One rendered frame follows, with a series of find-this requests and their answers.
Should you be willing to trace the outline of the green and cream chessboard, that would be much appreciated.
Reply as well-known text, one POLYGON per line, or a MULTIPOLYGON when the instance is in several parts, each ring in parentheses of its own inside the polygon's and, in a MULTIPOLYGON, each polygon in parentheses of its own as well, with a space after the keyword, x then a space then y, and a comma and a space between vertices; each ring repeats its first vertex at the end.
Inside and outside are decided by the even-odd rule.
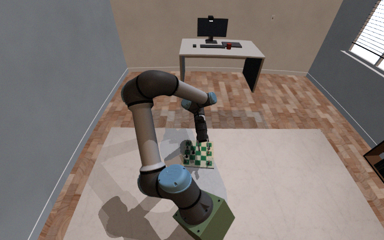
POLYGON ((181 165, 184 167, 214 169, 214 142, 209 141, 208 145, 210 146, 210 154, 208 154, 207 142, 200 142, 200 151, 198 151, 198 143, 196 140, 189 140, 189 144, 187 144, 187 140, 184 140, 181 165), (186 153, 187 145, 189 147, 189 153, 186 153), (193 151, 194 154, 192 154, 193 151), (186 154, 188 158, 186 158, 186 154), (185 163, 185 159, 187 163, 185 163), (208 165, 209 160, 210 165, 208 165))

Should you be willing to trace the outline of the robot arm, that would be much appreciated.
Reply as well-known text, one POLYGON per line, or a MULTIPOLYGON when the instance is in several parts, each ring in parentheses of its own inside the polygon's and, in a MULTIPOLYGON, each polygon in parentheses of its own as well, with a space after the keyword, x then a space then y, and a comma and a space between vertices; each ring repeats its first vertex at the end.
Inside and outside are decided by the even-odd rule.
POLYGON ((172 200, 187 224, 198 225, 211 215, 213 201, 184 166, 166 167, 161 161, 151 109, 153 98, 163 95, 182 98, 181 106, 194 117, 205 116, 204 107, 216 104, 217 97, 214 92, 205 93, 160 70, 144 71, 121 89, 121 98, 132 112, 142 164, 137 179, 139 190, 149 197, 172 200))

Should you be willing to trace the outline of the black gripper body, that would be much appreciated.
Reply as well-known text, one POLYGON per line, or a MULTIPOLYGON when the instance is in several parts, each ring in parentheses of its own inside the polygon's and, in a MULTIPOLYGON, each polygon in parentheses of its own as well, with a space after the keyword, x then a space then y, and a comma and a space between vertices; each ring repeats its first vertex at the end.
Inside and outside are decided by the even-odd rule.
POLYGON ((207 124, 206 124, 206 118, 204 115, 197 115, 194 117, 195 122, 195 131, 196 131, 196 140, 199 141, 199 143, 207 142, 208 134, 207 134, 207 124))

